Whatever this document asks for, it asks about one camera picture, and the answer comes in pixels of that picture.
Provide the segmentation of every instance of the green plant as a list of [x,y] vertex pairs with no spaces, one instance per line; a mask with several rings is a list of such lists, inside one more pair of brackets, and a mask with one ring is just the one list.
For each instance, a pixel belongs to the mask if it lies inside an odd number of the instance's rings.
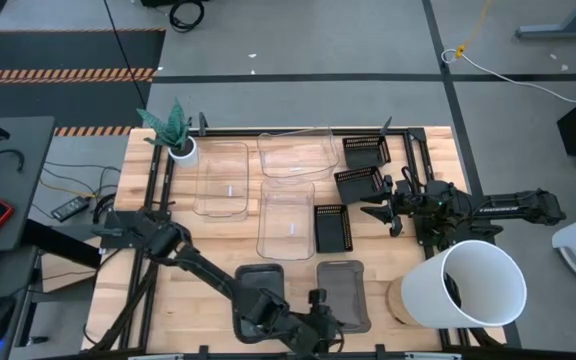
[[184,109],[179,104],[179,100],[175,99],[175,104],[170,110],[170,115],[168,115],[168,123],[164,123],[144,109],[137,109],[137,112],[155,130],[158,136],[156,139],[145,138],[145,141],[153,145],[168,146],[172,149],[184,149],[186,140],[188,140],[191,119],[186,121]]

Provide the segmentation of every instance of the gray tray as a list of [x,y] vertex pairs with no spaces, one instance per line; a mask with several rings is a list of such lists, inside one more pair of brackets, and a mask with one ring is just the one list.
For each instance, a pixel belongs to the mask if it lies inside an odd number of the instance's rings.
[[364,264],[356,260],[321,262],[317,265],[317,287],[328,292],[324,304],[330,306],[332,315],[344,323],[344,333],[370,330],[364,294]]

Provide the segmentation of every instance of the white pot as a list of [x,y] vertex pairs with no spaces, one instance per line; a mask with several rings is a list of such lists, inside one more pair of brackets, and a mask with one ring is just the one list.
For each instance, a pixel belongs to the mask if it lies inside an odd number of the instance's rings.
[[179,167],[189,168],[199,164],[199,146],[197,146],[197,142],[195,142],[195,139],[191,136],[188,136],[188,140],[192,142],[192,151],[187,155],[177,156],[168,148],[168,156],[175,160],[175,163]]

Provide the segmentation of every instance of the yellow cable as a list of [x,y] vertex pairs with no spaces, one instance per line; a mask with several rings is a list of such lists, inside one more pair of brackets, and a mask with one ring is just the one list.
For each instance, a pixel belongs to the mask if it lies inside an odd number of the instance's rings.
[[67,193],[71,193],[71,194],[75,194],[75,195],[79,195],[79,196],[83,196],[83,197],[95,197],[95,195],[90,194],[90,193],[85,193],[85,192],[79,192],[79,191],[75,191],[75,190],[70,190],[70,189],[66,189],[66,188],[62,188],[59,186],[52,186],[52,185],[48,185],[46,184],[41,178],[39,178],[39,183],[45,187],[47,187],[48,189],[53,189],[53,190],[57,190],[57,191],[64,191]]
[[481,26],[484,24],[484,20],[486,19],[486,13],[488,12],[488,8],[490,7],[490,5],[492,5],[492,0],[486,0],[486,3],[484,4],[484,8],[481,9],[481,14],[479,15],[479,20],[477,20],[477,24],[475,25],[475,28],[472,29],[470,36],[461,45],[457,46],[457,53],[455,53],[456,58],[458,58],[458,59],[461,58],[461,55],[466,51],[466,48],[468,48],[468,45],[470,45],[470,43],[477,36],[479,29],[481,29]]

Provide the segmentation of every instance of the potted plant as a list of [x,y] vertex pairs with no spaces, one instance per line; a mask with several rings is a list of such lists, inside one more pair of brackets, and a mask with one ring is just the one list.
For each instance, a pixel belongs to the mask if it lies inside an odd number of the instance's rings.
[[157,133],[157,138],[145,138],[145,141],[168,147],[168,155],[180,167],[193,167],[199,163],[199,147],[195,139],[188,136],[191,119],[186,120],[184,110],[177,99],[168,116],[168,123],[164,123],[146,110],[137,109],[137,112]]

